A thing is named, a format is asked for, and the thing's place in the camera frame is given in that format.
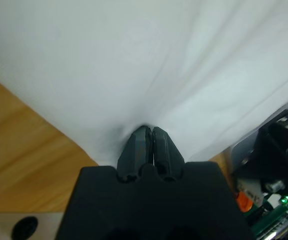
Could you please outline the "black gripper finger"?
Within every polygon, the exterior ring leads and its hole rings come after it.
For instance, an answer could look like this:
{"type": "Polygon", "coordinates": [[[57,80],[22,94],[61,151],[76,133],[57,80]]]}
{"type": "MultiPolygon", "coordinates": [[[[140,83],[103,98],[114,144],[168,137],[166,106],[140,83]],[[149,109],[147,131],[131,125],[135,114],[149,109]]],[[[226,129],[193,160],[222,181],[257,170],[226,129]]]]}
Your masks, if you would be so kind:
{"type": "Polygon", "coordinates": [[[136,181],[147,163],[152,163],[152,131],[142,125],[131,133],[118,159],[119,179],[125,183],[136,181]]]}
{"type": "Polygon", "coordinates": [[[154,165],[163,179],[182,178],[185,161],[169,134],[159,128],[153,129],[154,165]]]}

